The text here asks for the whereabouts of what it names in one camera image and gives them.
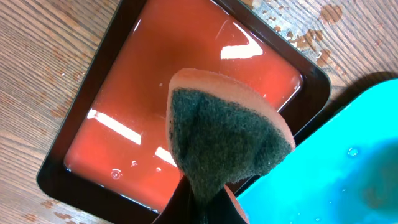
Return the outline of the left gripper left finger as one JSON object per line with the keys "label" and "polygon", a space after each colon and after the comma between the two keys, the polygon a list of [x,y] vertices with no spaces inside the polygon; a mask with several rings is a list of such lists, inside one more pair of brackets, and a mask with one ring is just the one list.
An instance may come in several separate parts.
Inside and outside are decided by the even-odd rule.
{"label": "left gripper left finger", "polygon": [[189,224],[194,208],[192,188],[187,177],[183,176],[163,212],[152,224]]}

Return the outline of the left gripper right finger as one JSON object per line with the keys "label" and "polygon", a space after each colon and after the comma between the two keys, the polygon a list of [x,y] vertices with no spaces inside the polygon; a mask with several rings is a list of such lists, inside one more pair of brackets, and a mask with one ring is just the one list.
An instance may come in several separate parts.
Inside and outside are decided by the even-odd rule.
{"label": "left gripper right finger", "polygon": [[228,186],[224,186],[206,209],[208,224],[246,224],[246,214]]}

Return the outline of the dark green orange sponge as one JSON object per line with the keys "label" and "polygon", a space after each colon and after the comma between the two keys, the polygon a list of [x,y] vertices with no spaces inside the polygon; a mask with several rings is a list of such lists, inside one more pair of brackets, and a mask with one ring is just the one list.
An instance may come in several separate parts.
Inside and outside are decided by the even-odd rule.
{"label": "dark green orange sponge", "polygon": [[295,149],[283,117],[247,85],[219,73],[184,68],[167,99],[170,153],[192,188],[190,223],[230,182],[267,175]]}

